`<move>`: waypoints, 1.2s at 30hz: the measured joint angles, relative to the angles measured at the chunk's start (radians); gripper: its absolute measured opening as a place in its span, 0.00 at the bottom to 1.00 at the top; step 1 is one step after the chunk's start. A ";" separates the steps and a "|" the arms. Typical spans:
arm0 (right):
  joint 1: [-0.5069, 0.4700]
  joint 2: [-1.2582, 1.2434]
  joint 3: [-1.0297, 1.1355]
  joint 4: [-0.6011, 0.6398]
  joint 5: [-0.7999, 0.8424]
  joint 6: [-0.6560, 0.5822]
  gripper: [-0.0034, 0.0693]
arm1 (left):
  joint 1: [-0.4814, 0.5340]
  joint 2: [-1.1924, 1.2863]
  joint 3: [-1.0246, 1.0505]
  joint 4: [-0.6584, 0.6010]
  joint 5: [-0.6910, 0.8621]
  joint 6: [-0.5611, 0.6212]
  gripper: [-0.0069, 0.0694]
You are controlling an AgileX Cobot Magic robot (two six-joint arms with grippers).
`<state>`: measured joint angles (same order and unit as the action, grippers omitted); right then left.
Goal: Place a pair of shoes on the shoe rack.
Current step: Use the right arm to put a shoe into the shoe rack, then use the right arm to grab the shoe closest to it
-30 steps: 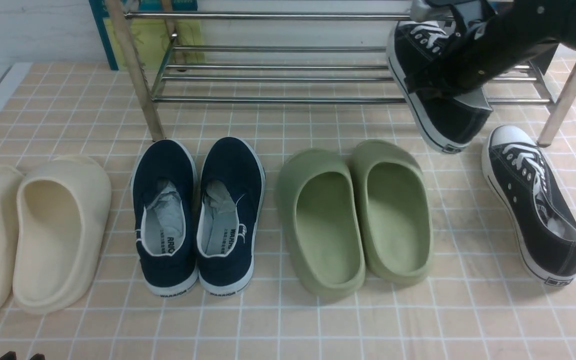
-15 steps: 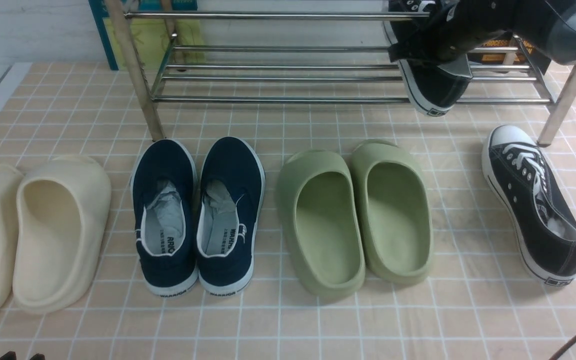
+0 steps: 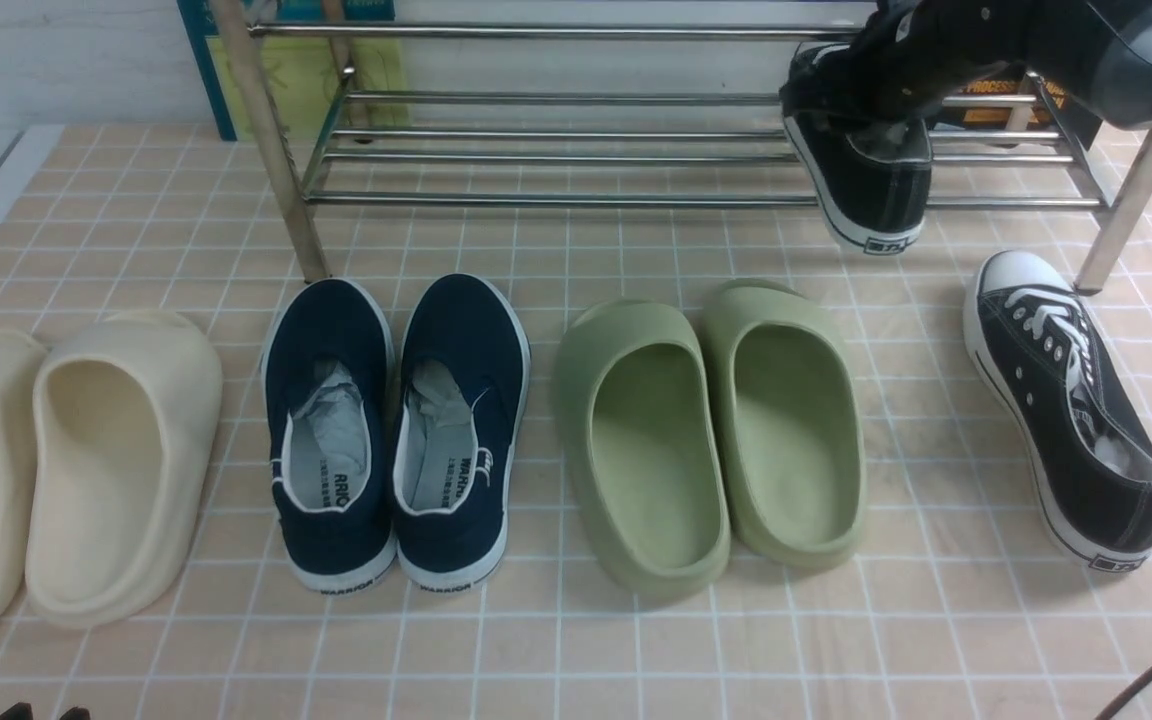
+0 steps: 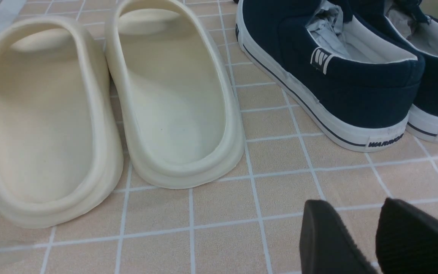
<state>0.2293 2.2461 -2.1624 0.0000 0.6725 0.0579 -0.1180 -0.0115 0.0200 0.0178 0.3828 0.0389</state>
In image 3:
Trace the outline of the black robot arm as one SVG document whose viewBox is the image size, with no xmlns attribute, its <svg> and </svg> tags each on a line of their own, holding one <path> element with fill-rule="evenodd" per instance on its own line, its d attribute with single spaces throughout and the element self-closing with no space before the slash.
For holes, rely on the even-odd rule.
<svg viewBox="0 0 1152 720">
<path fill-rule="evenodd" d="M 890 126 L 1010 65 L 1107 124 L 1152 127 L 1152 1 L 882 1 L 852 41 L 791 69 L 782 113 Z"/>
</svg>

